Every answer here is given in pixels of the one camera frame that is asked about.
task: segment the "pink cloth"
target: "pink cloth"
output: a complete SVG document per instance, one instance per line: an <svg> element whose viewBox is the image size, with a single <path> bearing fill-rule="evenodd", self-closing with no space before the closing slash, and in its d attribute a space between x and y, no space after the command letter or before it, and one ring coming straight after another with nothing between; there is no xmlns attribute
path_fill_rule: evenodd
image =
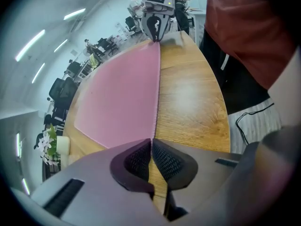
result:
<svg viewBox="0 0 301 226"><path fill-rule="evenodd" d="M159 43L116 56L91 78L74 126L107 148L154 138L159 76Z"/></svg>

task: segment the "man in white shirt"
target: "man in white shirt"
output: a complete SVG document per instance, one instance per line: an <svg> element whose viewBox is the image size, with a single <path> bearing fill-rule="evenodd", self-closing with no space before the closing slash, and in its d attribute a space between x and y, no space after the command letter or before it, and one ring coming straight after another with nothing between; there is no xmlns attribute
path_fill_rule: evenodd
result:
<svg viewBox="0 0 301 226"><path fill-rule="evenodd" d="M131 0L130 1L130 8L136 13L138 18L142 18L143 11L142 11L143 3L139 2L138 0Z"/></svg>

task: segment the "white shirt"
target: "white shirt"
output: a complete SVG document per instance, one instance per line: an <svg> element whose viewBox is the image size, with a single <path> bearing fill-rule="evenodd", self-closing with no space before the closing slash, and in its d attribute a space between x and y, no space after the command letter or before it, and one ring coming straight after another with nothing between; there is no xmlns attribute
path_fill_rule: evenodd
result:
<svg viewBox="0 0 301 226"><path fill-rule="evenodd" d="M140 6L140 5L141 5L141 3L138 2L137 0L131 0L131 1L130 1L130 7L131 7L131 9L136 13L136 15L137 15L138 18L141 18L141 17L143 16L142 8L139 8L139 9L137 9L137 10L134 10L134 7Z"/></svg>

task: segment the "gray wood floor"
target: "gray wood floor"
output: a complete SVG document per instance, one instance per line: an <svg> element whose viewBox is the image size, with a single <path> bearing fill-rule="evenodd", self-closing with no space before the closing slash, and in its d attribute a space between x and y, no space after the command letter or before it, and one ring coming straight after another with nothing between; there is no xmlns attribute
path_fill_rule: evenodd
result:
<svg viewBox="0 0 301 226"><path fill-rule="evenodd" d="M268 99L259 105L250 107L246 110L228 116L231 141L230 149L232 153L243 153L246 148L239 133L239 130L235 125L235 121L244 112L259 111L266 108L272 103L273 101L271 99ZM280 129L281 121L279 114L276 111L275 106L273 105L272 107L263 112L257 113L255 115L244 116L239 122L239 126L244 131L248 142L251 143L261 141L262 138L268 133Z"/></svg>

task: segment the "white desk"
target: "white desk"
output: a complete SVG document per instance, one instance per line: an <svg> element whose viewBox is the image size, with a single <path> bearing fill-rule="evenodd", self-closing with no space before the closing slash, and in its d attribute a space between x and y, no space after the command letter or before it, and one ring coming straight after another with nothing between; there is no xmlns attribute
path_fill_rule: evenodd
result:
<svg viewBox="0 0 301 226"><path fill-rule="evenodd" d="M199 10L199 11L187 11L187 14L193 17L194 26L195 26L195 43L199 47L200 42L204 36L204 24L206 20L206 11Z"/></svg>

